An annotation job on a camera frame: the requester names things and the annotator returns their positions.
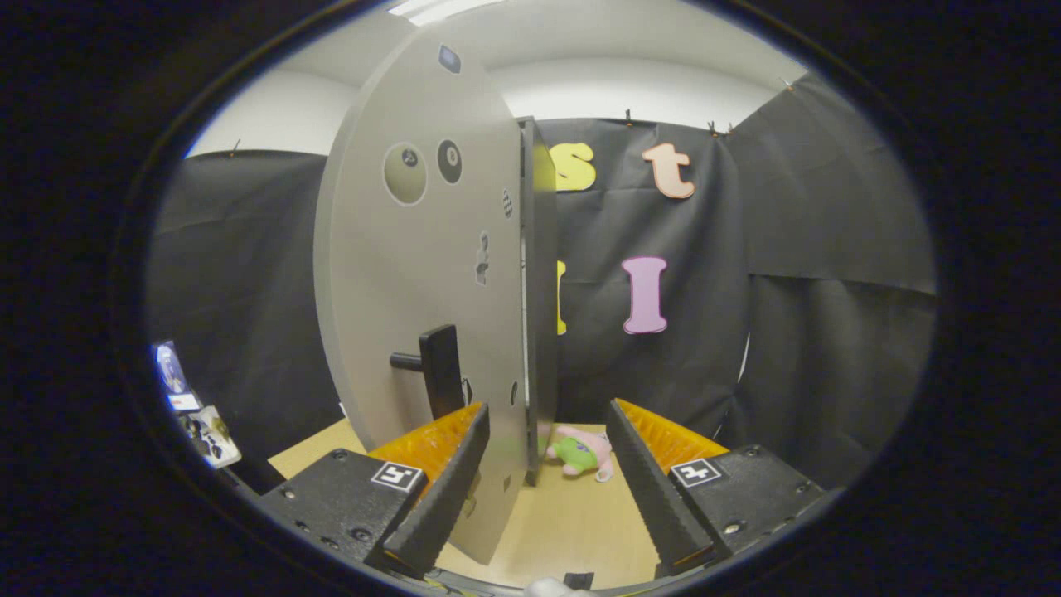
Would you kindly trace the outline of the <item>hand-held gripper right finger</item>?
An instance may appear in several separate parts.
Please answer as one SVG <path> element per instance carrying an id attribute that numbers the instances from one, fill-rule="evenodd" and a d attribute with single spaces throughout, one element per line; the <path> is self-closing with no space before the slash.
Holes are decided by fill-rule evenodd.
<path id="1" fill-rule="evenodd" d="M 765 446 L 724 447 L 621 398 L 611 400 L 606 432 L 659 577 L 751 554 L 839 496 Z"/>

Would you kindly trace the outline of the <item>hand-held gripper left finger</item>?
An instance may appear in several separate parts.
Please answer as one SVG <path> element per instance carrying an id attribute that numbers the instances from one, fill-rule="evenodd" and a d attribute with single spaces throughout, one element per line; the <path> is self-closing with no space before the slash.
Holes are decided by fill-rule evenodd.
<path id="1" fill-rule="evenodd" d="M 489 438 L 488 408 L 466 405 L 368 454 L 330 450 L 261 507 L 343 561 L 420 579 L 460 517 Z"/>

